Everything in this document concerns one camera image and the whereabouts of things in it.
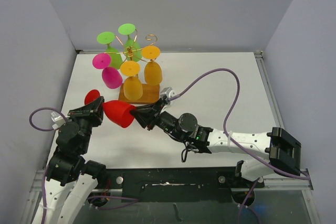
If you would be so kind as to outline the red wine glass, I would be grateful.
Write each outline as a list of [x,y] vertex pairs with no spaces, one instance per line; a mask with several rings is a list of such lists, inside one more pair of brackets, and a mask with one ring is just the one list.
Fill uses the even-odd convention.
[[111,100],[103,102],[102,109],[111,122],[122,128],[127,128],[134,120],[131,111],[135,110],[136,107],[120,100]]

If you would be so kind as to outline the orange wine glass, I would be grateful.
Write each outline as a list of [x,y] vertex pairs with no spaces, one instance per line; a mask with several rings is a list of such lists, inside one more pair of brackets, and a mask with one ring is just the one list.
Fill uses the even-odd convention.
[[146,46],[142,49],[142,57],[149,60],[144,68],[144,79],[148,85],[156,86],[162,82],[162,69],[155,61],[161,51],[157,46]]
[[139,80],[140,65],[135,61],[126,61],[120,67],[121,73],[127,78],[123,84],[124,96],[129,101],[136,101],[143,96],[142,83]]

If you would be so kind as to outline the magenta wine glass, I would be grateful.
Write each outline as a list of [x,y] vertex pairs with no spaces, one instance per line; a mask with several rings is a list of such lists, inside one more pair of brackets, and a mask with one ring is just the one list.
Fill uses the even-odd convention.
[[122,77],[119,71],[110,66],[112,59],[109,54],[100,53],[94,56],[92,65],[99,70],[102,70],[102,79],[109,89],[117,89],[122,85]]

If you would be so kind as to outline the green wine glass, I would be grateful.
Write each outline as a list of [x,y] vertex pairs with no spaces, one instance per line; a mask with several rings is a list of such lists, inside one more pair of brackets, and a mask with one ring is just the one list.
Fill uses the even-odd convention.
[[111,46],[115,38],[116,36],[114,33],[110,31],[104,31],[97,36],[97,42],[107,46],[106,53],[111,58],[111,63],[109,66],[119,70],[123,60],[120,52]]
[[140,45],[137,42],[138,32],[134,24],[125,23],[118,28],[120,35],[126,35],[127,40],[124,43],[124,55],[127,61],[138,62],[142,59]]

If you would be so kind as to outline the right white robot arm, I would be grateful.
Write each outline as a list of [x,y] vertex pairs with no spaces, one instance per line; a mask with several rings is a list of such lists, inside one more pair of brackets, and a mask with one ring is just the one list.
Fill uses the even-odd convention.
[[169,114],[167,103],[160,99],[149,105],[138,106],[130,114],[142,128],[160,128],[172,140],[183,143],[181,161],[189,152],[201,154],[247,154],[250,160],[239,161],[234,182],[241,187],[270,174],[294,179],[307,179],[301,171],[301,143],[281,127],[270,132],[237,133],[205,127],[190,113],[179,118]]

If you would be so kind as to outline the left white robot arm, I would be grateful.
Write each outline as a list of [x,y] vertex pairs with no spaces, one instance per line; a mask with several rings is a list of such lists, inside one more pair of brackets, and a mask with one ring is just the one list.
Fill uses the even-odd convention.
[[73,223],[95,188],[107,185],[104,164],[86,161],[92,129],[103,121],[104,98],[99,96],[67,115],[52,109],[56,149],[41,180],[41,201],[33,223]]

